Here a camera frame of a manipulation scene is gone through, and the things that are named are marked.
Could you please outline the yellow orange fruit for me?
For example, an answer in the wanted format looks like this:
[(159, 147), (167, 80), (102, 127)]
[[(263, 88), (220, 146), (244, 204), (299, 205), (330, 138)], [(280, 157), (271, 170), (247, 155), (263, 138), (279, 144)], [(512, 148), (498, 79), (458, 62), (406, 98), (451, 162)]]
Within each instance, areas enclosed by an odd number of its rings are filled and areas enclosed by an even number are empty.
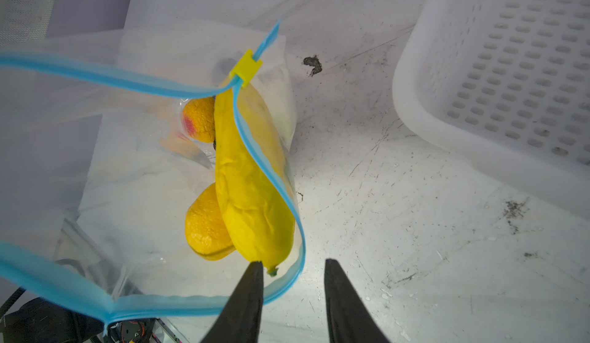
[(184, 105), (182, 123), (190, 138), (201, 143), (215, 141), (214, 97), (193, 99)]

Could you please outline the yellow lemon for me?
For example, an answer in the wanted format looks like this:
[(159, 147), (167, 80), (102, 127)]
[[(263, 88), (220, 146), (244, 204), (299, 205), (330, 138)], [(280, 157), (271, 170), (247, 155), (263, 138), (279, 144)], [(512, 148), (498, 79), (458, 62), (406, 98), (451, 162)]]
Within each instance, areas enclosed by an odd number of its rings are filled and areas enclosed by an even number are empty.
[(236, 250), (221, 216), (215, 183), (187, 210), (184, 234), (191, 249), (207, 261), (221, 260)]

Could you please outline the yellow corn cob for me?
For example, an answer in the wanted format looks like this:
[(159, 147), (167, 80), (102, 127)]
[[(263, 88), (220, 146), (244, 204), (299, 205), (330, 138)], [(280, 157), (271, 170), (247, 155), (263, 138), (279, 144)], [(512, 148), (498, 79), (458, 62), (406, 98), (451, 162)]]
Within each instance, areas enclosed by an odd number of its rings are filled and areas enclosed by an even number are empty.
[(275, 277), (293, 247), (296, 220), (287, 203), (244, 146), (234, 121), (234, 94), (214, 103), (215, 186), (221, 216), (236, 250)]

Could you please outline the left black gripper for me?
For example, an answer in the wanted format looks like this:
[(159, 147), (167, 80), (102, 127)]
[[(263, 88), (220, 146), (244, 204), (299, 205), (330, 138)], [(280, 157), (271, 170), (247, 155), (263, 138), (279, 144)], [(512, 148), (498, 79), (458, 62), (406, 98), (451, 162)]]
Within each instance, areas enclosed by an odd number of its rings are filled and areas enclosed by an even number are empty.
[(35, 298), (1, 320), (1, 342), (84, 342), (103, 328), (96, 318)]

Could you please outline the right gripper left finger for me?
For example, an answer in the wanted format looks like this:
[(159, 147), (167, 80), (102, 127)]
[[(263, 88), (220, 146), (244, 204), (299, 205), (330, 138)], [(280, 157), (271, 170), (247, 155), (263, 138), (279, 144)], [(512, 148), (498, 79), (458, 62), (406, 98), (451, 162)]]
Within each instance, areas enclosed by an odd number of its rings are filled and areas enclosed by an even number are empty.
[(201, 342), (258, 342), (263, 305), (264, 267), (252, 262)]

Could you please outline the clear zip top bag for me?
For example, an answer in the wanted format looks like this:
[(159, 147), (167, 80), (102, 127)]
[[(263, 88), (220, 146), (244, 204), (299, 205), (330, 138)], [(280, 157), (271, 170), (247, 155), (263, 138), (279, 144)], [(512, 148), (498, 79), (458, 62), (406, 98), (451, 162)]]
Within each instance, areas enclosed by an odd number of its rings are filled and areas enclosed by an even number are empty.
[(288, 158), (297, 124), (284, 36), (211, 21), (1, 49), (1, 277), (104, 323), (216, 315), (249, 265), (187, 244), (215, 180), (189, 100), (234, 94), (234, 121), (296, 225), (264, 301), (297, 281), (306, 242)]

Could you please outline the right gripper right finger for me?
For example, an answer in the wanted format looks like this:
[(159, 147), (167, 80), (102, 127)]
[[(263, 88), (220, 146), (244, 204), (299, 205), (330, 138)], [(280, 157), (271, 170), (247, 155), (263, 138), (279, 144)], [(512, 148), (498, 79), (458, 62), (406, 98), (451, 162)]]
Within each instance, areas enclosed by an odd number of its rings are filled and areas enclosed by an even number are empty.
[(355, 288), (335, 259), (324, 269), (327, 326), (330, 342), (389, 342), (373, 321)]

